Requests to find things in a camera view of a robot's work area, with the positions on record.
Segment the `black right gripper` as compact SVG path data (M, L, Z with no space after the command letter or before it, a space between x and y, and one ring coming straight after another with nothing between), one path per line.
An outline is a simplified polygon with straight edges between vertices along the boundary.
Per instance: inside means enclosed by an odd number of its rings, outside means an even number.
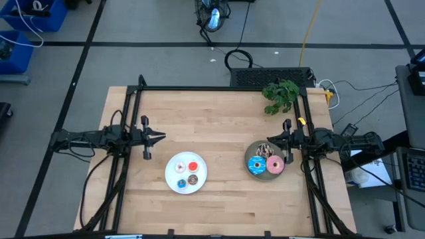
M290 133L291 127L291 119L286 119L283 122L284 131L281 134L267 137L267 140L270 141L270 143L286 152L286 158L284 159L286 164L290 164L294 161L292 149L301 149L301 146L305 142L305 135L303 132L304 125L300 123L300 127Z

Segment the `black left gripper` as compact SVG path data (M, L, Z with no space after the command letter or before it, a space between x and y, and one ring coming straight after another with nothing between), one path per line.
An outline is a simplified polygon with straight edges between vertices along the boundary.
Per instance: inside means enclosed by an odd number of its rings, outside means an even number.
M144 146L143 158L145 160L151 159L150 147L165 139L166 134L163 132L153 131L149 127L149 118L141 116L142 129L138 129L135 125L131 127L131 144Z

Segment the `large chocolate iced donut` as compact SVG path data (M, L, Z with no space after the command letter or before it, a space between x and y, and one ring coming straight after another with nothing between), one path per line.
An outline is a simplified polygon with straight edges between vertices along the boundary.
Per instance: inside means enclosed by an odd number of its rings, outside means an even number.
M256 147L256 155L267 160L274 154L274 149L267 143L261 143Z

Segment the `large pink iced donut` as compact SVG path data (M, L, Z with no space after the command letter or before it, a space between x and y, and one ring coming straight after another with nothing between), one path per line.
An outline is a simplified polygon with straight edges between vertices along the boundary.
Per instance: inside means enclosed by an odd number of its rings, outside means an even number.
M284 160L277 155L272 155L266 160L266 169L273 175L279 175L285 167Z

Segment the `large blue iced donut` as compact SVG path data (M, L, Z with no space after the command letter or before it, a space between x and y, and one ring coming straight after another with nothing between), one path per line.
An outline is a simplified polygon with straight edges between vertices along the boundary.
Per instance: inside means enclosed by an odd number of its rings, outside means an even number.
M266 160L260 156L253 156L248 160L248 170L253 175L260 175L266 171Z

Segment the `grey-green round plate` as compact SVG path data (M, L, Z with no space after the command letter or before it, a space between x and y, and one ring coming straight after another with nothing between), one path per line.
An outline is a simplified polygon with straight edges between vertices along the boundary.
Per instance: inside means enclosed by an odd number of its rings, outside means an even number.
M253 175L249 170L248 170L248 160L253 157L253 156L257 156L256 155L256 147L261 144L261 143L267 143L269 145L271 145L274 149L274 154L273 155L277 155L280 156L283 160L286 158L286 152L283 152L279 147L277 147L276 145L270 143L269 141L255 141L254 143L251 143L248 148L245 151L245 155L244 155L244 166L246 167L246 170L248 171L248 173L250 175L252 175L254 178L256 178L257 180L260 181L273 181L274 179L277 179L282 173L283 171L279 174L279 175L273 175L271 173L268 172L268 170L266 170L264 173L260 174L260 175Z

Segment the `white round plate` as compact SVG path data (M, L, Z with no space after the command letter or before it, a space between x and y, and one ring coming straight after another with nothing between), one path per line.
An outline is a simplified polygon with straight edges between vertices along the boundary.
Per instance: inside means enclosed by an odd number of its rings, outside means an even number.
M184 173L176 173L175 171L175 165L177 162L184 162L186 164L186 170ZM188 170L188 164L191 161L196 161L199 164L199 170L195 173L192 173ZM177 188L177 181L179 179L188 179L189 175L195 174L198 177L198 183L196 185L187 185L187 188L184 190L179 190ZM175 191L176 193L182 194L182 195L189 195L192 193L197 192L202 188L202 186L207 181L207 175L208 175L208 168L207 164L204 161L204 159L193 152L185 151L178 153L174 155L169 162L167 163L167 166L165 168L165 180L167 185L172 191Z

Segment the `green potted plant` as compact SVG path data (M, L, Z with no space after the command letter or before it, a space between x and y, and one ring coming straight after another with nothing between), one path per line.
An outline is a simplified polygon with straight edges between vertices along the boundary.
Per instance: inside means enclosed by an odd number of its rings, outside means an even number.
M276 115L279 112L288 113L299 95L299 87L291 80L280 80L270 83L262 89L265 99L271 104L264 108L264 113Z

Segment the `black computer case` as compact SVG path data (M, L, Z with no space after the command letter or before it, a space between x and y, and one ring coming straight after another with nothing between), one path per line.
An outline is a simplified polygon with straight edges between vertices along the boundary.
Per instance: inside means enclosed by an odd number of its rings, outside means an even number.
M316 78L309 67L300 68L233 68L230 85L232 87L263 88L278 80L291 80L298 87L312 88Z

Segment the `black power adapter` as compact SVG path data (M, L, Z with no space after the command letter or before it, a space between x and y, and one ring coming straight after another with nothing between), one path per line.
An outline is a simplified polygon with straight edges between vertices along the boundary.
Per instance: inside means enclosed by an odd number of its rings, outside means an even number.
M341 132L341 136L343 137L352 137L357 132L358 127L352 123L348 123L345 129Z

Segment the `grey side desk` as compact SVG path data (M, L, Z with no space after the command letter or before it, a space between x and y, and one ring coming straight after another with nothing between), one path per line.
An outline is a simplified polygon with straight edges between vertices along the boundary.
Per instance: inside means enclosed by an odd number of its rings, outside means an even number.
M410 145L425 150L425 96L412 91L409 67L398 65L395 71Z

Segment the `black floor fan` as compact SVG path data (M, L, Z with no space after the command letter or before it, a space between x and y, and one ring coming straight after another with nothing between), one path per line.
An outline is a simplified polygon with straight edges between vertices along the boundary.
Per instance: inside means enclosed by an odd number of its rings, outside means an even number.
M230 16L228 0L195 0L197 24L207 32L218 31Z

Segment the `black keyboard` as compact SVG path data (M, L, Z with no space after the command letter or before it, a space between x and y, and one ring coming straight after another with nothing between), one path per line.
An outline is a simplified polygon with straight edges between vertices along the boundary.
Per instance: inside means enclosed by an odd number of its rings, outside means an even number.
M425 191L425 157L408 154L406 170L408 186L417 191Z

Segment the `blue storage bin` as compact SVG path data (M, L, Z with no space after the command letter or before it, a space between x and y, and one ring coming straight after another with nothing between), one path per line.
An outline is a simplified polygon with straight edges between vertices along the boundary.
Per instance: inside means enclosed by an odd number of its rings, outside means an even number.
M19 31L57 32L67 12L64 0L7 0L0 18Z
M27 71L33 47L20 31L0 31L0 74L20 74Z

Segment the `black aluminium table frame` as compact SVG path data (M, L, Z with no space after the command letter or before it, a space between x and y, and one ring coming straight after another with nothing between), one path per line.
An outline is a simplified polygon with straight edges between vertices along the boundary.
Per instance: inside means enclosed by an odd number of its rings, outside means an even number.
M248 146L281 132L285 115L268 117L260 92L228 87L146 87L139 114L167 136L143 158L143 147L132 147L127 159L106 158L99 151L90 165L82 228L102 204L110 171L127 167L126 185L110 205L102 228L122 234L222 234L313 236L334 232L319 203L311 200L301 153L277 179L257 181L244 166ZM207 180L195 193L181 195L166 183L165 168L174 155L192 151L207 164Z

